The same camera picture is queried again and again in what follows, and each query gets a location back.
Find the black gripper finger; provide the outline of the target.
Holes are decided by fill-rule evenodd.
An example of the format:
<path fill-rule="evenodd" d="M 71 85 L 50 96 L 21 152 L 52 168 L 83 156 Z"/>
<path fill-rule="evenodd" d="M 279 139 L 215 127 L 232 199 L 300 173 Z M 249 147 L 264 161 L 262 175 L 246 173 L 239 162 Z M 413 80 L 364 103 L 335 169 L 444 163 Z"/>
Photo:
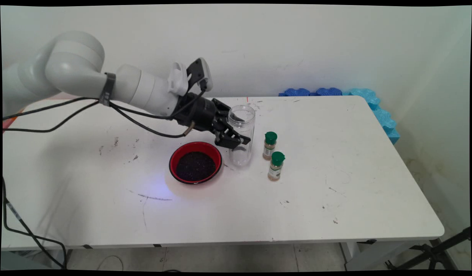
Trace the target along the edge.
<path fill-rule="evenodd" d="M 216 117 L 228 117 L 229 111 L 231 110 L 230 106 L 215 98 L 213 98 L 211 102 L 215 105 Z"/>
<path fill-rule="evenodd" d="M 215 135 L 215 144 L 220 147 L 235 149 L 241 144 L 247 145 L 251 138 L 239 134 L 227 119 L 217 119 L 213 121 L 213 134 Z"/>

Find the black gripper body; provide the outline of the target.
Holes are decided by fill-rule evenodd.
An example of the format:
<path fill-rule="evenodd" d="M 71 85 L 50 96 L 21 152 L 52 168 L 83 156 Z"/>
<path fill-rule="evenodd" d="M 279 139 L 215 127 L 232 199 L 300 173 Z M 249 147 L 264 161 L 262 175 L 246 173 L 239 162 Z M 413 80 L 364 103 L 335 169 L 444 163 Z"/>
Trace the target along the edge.
<path fill-rule="evenodd" d="M 222 102 L 217 99 L 198 98 L 188 92 L 178 100 L 171 116 L 182 126 L 189 127 L 194 122 L 198 131 L 222 131 Z"/>

